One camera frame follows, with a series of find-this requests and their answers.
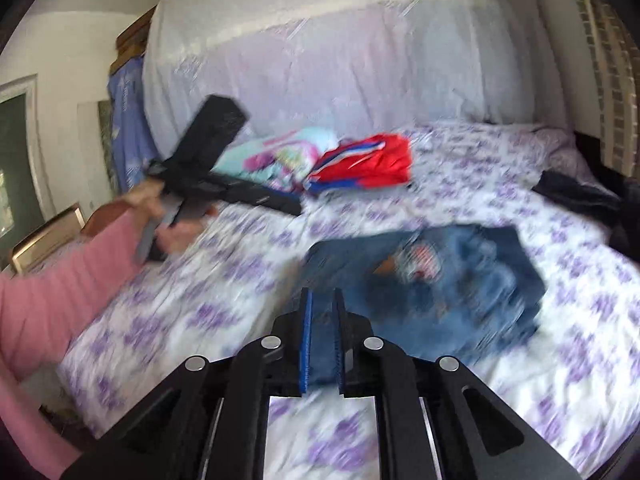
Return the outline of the left pink sleeve forearm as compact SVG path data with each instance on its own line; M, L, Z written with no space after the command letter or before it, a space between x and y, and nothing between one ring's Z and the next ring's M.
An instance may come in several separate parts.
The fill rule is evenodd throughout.
M142 227L125 212L39 273L1 278L1 477L57 479L79 457L20 382L60 362L72 341L140 271Z

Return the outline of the left hand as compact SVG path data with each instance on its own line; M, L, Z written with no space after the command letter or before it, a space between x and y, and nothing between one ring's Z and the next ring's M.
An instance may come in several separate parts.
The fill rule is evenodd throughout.
M160 201L164 184L160 180L146 179L120 196L128 204L143 229L150 221L162 221L166 216ZM216 217L216 205L210 205L203 217L181 220L174 226L161 224L155 230L157 245L167 255L184 252L205 230L208 217Z

